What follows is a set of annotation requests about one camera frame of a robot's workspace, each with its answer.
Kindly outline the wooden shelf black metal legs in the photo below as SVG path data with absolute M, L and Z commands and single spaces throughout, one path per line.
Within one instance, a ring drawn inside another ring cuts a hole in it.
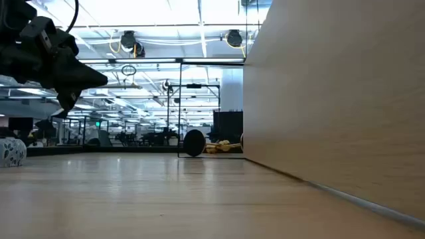
M 425 230 L 425 0 L 272 0 L 244 156 Z

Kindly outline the black cabinet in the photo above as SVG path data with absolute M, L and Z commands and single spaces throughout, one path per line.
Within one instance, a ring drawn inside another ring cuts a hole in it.
M 243 112 L 213 112 L 213 127 L 210 133 L 212 141 L 228 140 L 230 143 L 239 143 L 243 131 Z

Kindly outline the black monitor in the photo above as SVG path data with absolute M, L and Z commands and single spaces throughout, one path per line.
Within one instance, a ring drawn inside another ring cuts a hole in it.
M 33 129 L 33 118 L 9 118 L 8 128 L 10 130 L 30 131 Z

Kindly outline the black background station frame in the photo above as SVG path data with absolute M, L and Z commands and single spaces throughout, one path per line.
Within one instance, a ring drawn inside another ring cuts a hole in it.
M 167 99 L 167 129 L 178 133 L 177 144 L 183 142 L 188 127 L 206 127 L 221 111 L 221 87 L 217 84 L 170 84 L 165 87 Z

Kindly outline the white blue floral candle tin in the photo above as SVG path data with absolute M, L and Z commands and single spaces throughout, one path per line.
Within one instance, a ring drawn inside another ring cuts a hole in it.
M 27 158 L 27 147 L 15 138 L 0 139 L 0 168 L 20 167 Z

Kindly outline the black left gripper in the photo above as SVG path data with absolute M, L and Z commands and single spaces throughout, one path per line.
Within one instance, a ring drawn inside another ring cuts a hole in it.
M 79 1 L 74 0 L 74 16 L 63 31 L 49 34 L 52 47 L 48 54 L 27 51 L 21 46 L 20 32 L 37 15 L 29 0 L 0 0 L 0 74 L 14 77 L 20 83 L 28 79 L 50 84 L 64 111 L 70 111 L 82 90 L 105 86 L 108 78 L 76 59 L 79 53 L 70 30 L 79 14 Z

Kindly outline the black rig frame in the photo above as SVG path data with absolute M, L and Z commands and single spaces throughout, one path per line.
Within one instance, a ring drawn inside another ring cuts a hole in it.
M 206 65 L 243 65 L 245 58 L 99 58 L 81 59 L 84 64 L 206 64 Z

